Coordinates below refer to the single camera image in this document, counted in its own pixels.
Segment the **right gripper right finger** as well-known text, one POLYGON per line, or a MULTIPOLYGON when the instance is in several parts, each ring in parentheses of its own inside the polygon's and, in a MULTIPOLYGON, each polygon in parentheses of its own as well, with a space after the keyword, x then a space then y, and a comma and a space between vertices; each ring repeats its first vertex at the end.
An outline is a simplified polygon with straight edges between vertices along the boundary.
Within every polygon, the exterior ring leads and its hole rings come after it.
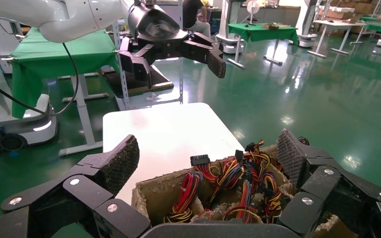
POLYGON ((277 139, 277 160, 298 191, 278 223, 311 238, 326 213, 360 238, 381 238, 381 187, 345 170, 325 150, 303 144, 288 129, 277 139))

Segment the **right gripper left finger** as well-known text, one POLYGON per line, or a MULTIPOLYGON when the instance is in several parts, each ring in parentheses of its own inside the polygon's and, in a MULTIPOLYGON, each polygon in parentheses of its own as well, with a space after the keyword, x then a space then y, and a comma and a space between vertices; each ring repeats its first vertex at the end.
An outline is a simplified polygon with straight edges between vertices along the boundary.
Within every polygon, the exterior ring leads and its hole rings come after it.
POLYGON ((139 162, 128 135, 112 151, 85 156, 64 175, 10 196, 1 204, 0 238, 50 238, 77 224, 94 238, 138 238, 149 219, 116 198, 139 162))

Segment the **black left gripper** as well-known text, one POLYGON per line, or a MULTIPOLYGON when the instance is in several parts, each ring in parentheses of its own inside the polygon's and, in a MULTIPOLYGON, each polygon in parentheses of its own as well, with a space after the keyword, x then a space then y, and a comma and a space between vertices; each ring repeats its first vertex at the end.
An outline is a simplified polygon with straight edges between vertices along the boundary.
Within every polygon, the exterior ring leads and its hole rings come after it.
POLYGON ((198 32, 189 37, 188 33, 158 5, 133 5, 128 13, 128 26, 140 50, 133 55, 130 51, 131 39, 124 37, 121 40, 119 57, 122 69, 132 73, 135 80, 152 81, 148 61, 181 56, 206 64, 217 78, 225 77, 223 47, 198 32))

